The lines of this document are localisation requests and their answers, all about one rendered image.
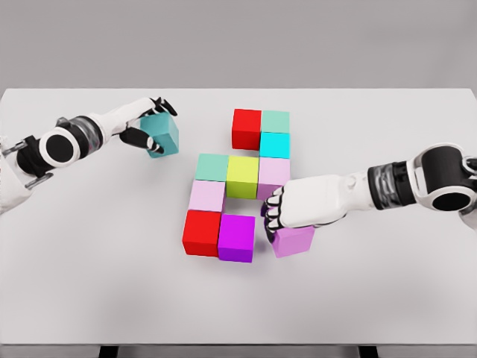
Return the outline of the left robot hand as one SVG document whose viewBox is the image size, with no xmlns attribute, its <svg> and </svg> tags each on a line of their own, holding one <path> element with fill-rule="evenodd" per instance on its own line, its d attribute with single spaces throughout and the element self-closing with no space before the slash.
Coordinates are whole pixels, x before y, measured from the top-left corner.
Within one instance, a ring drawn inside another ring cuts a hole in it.
<svg viewBox="0 0 477 358">
<path fill-rule="evenodd" d="M 156 99 L 141 98 L 130 104 L 121 106 L 112 115 L 111 134 L 119 135 L 119 139 L 127 145 L 146 149 L 153 153 L 163 154 L 165 150 L 161 144 L 156 142 L 143 130 L 132 126 L 137 119 L 161 113 L 177 116 L 177 111 L 172 105 L 161 97 Z"/>
</svg>

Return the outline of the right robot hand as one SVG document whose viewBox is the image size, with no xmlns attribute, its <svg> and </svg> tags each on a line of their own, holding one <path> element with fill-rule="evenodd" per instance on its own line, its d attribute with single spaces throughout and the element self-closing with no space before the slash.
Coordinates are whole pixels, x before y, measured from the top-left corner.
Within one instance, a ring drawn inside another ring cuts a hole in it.
<svg viewBox="0 0 477 358">
<path fill-rule="evenodd" d="M 344 178 L 320 175 L 288 181 L 262 204 L 261 216 L 269 242 L 284 228 L 321 227 L 347 214 L 342 194 Z"/>
</svg>

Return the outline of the violet cube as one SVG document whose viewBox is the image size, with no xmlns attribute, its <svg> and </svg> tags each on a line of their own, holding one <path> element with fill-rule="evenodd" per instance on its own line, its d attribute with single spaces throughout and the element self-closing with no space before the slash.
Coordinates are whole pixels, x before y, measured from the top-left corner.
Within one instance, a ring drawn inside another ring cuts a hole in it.
<svg viewBox="0 0 477 358">
<path fill-rule="evenodd" d="M 268 229 L 269 219 L 266 217 L 268 206 L 262 205 L 261 217 L 264 218 L 265 232 L 277 258 L 287 257 L 308 251 L 315 234 L 312 226 L 299 228 L 282 228 L 271 232 Z"/>
</svg>

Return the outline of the teal cube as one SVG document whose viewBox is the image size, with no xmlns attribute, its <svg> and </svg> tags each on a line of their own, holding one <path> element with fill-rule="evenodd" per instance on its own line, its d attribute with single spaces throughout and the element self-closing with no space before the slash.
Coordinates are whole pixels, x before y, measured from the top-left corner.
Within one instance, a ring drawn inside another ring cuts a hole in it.
<svg viewBox="0 0 477 358">
<path fill-rule="evenodd" d="M 140 119 L 139 127 L 161 145 L 164 152 L 149 151 L 151 158 L 164 157 L 179 152 L 179 130 L 168 112 L 145 116 Z"/>
</svg>

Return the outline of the pale pink cube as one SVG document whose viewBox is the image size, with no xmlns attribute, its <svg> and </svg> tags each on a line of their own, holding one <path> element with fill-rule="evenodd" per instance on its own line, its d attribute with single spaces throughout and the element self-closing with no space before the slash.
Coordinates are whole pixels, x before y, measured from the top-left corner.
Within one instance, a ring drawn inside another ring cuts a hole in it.
<svg viewBox="0 0 477 358">
<path fill-rule="evenodd" d="M 291 161 L 284 158 L 260 157 L 256 198 L 264 201 L 274 190 L 290 180 Z"/>
<path fill-rule="evenodd" d="M 225 182 L 222 181 L 194 180 L 188 208 L 221 213 L 224 210 L 225 189 Z"/>
</svg>

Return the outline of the yellow-green cube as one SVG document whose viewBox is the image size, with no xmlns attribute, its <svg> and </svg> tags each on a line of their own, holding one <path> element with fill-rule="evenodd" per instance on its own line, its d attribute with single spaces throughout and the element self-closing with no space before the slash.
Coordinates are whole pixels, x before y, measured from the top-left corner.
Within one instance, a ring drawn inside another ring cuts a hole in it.
<svg viewBox="0 0 477 358">
<path fill-rule="evenodd" d="M 258 176 L 258 157 L 229 156 L 226 177 L 227 197 L 256 199 Z"/>
</svg>

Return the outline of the cyan cube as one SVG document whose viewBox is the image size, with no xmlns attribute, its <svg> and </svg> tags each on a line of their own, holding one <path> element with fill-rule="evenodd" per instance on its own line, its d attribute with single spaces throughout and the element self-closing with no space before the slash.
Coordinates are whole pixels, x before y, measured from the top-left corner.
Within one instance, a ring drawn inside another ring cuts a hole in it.
<svg viewBox="0 0 477 358">
<path fill-rule="evenodd" d="M 262 132 L 259 156 L 289 159 L 290 134 Z"/>
</svg>

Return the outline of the magenta cube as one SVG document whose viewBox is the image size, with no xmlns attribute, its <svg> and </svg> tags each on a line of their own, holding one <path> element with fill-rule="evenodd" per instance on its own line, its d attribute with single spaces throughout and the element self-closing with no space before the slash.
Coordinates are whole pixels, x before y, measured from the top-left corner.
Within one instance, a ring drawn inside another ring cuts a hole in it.
<svg viewBox="0 0 477 358">
<path fill-rule="evenodd" d="M 223 214 L 221 216 L 218 257 L 222 261 L 251 263 L 255 239 L 255 218 Z"/>
</svg>

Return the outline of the mint green cube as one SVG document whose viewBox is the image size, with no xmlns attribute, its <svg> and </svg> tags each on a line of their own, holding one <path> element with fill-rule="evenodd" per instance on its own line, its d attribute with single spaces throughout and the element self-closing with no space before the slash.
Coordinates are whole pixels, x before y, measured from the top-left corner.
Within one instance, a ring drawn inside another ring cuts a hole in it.
<svg viewBox="0 0 477 358">
<path fill-rule="evenodd" d="M 290 113 L 277 110 L 263 110 L 261 115 L 261 131 L 288 134 L 290 131 Z"/>
<path fill-rule="evenodd" d="M 225 182 L 228 163 L 228 155 L 200 154 L 195 171 L 195 180 Z"/>
</svg>

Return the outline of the red cube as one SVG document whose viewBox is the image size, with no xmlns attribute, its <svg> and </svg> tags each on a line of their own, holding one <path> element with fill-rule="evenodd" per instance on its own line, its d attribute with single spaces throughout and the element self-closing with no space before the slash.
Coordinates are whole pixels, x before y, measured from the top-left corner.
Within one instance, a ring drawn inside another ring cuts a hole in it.
<svg viewBox="0 0 477 358">
<path fill-rule="evenodd" d="M 188 210 L 182 238 L 186 254 L 218 257 L 220 223 L 220 212 Z"/>
<path fill-rule="evenodd" d="M 232 148 L 258 151 L 261 137 L 261 110 L 238 109 L 233 113 Z"/>
</svg>

